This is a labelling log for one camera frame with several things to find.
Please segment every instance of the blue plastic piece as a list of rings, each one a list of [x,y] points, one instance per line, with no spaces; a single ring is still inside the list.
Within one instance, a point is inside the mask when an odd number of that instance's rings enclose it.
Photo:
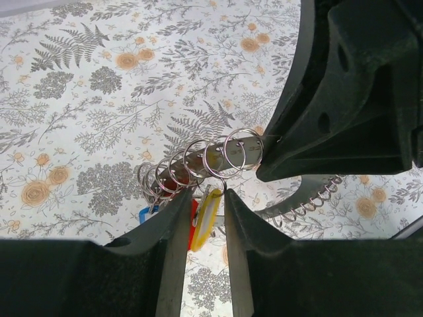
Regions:
[[[148,210],[150,209],[150,207],[146,207],[146,208],[144,208],[144,209],[142,209],[140,212],[139,212],[139,223],[140,224],[142,224],[142,223],[144,223],[147,219],[145,218],[145,216],[146,215],[148,215]],[[154,206],[153,207],[153,213],[156,213],[157,212],[157,210],[159,210],[159,206],[157,205],[157,206]]]

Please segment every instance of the floral pattern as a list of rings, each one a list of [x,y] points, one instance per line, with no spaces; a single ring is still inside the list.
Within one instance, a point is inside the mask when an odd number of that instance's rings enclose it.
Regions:
[[[240,127],[262,135],[299,28],[299,0],[271,2],[94,0],[0,19],[0,235],[105,244],[139,224],[141,163]],[[252,171],[228,186],[258,210],[300,181]],[[388,238],[421,215],[422,191],[417,168],[350,175],[280,230]],[[181,315],[232,316],[224,228],[187,255]]]

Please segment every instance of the tablecloth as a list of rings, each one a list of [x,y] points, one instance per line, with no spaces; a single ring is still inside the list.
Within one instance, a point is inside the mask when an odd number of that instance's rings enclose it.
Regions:
[[[104,244],[138,226],[141,163],[240,127],[263,133],[299,14],[298,0],[104,0],[2,18],[0,235]],[[422,214],[422,179],[417,168],[347,176],[280,230],[388,238]],[[257,210],[299,182],[245,172],[228,184]],[[186,264],[181,315],[232,316],[224,230]]]

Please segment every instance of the yellow plastic piece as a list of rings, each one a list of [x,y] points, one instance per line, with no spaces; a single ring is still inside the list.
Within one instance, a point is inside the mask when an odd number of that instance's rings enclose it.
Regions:
[[[192,251],[197,252],[201,249],[210,236],[210,233],[212,233],[221,198],[222,192],[216,188],[204,200],[198,213],[198,222],[191,242]]]

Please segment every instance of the blue object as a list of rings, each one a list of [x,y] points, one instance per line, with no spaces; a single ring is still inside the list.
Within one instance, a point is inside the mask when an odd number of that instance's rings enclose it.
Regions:
[[[142,209],[140,212],[139,212],[139,223],[140,224],[142,224],[142,223],[144,223],[147,219],[145,218],[145,216],[146,215],[148,215],[148,210],[150,209],[150,207],[146,207],[146,208],[144,208],[144,209]],[[156,206],[154,206],[153,207],[153,213],[156,213],[157,212],[157,210],[159,210],[159,206],[158,205],[156,205]]]

